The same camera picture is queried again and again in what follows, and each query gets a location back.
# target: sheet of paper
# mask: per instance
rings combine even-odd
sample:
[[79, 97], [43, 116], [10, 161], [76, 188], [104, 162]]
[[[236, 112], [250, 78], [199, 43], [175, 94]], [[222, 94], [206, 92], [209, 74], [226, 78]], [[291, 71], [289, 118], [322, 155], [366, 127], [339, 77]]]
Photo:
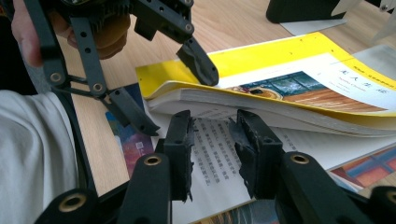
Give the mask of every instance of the sheet of paper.
[[292, 35], [305, 35], [316, 31], [331, 28], [347, 22], [347, 19], [326, 21], [295, 21], [280, 23]]
[[393, 11], [384, 27], [373, 37], [372, 42], [396, 34], [396, 12]]
[[396, 80], [396, 49], [377, 45], [357, 52], [353, 56], [382, 75]]

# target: yellow book cover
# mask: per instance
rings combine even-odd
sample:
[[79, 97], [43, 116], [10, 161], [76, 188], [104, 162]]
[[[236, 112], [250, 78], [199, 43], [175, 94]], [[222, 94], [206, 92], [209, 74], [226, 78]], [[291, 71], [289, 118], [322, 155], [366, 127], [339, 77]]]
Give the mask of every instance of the yellow book cover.
[[396, 81], [321, 33], [228, 49], [209, 57], [219, 70], [219, 85], [200, 85], [181, 61], [173, 60], [136, 68], [143, 97], [150, 102], [175, 90], [210, 91], [396, 130]]

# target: white paper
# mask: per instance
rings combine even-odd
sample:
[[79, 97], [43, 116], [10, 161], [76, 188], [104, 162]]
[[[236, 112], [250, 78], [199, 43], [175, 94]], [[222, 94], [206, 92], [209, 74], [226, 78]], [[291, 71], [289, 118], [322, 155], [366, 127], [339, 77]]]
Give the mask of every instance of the white paper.
[[280, 23], [292, 35], [306, 35], [346, 23], [346, 19], [326, 21], [294, 21]]
[[385, 38], [389, 35], [394, 35], [396, 33], [396, 12], [393, 10], [388, 21], [385, 23], [384, 27], [373, 37], [372, 42]]

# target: person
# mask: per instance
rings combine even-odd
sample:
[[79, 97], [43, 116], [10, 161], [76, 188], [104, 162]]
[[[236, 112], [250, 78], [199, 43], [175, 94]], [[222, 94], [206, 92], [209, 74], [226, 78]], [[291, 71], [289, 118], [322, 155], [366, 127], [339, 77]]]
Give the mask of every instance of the person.
[[[35, 27], [23, 0], [0, 0], [24, 61], [43, 65]], [[56, 11], [49, 19], [72, 47], [72, 27]], [[94, 34], [101, 59], [126, 44], [130, 18], [113, 16]], [[34, 223], [58, 195], [78, 186], [75, 142], [69, 117], [53, 92], [21, 95], [0, 90], [0, 222]]]

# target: book cover image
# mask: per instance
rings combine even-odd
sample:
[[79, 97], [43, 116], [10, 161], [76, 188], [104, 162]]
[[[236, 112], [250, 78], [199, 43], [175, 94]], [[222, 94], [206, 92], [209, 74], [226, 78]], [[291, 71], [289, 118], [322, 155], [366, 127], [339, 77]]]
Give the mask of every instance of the book cover image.
[[355, 191], [370, 187], [396, 171], [396, 147], [388, 147], [373, 155], [349, 162], [331, 172], [352, 183]]
[[[143, 108], [143, 101], [138, 84], [127, 86], [125, 90], [127, 90]], [[122, 150], [128, 175], [131, 177], [136, 161], [141, 156], [154, 152], [151, 138], [148, 135], [137, 133], [130, 125], [122, 127], [110, 112], [106, 112], [106, 118]]]
[[384, 108], [369, 105], [329, 89], [304, 71], [227, 88], [261, 97], [345, 112], [375, 112]]

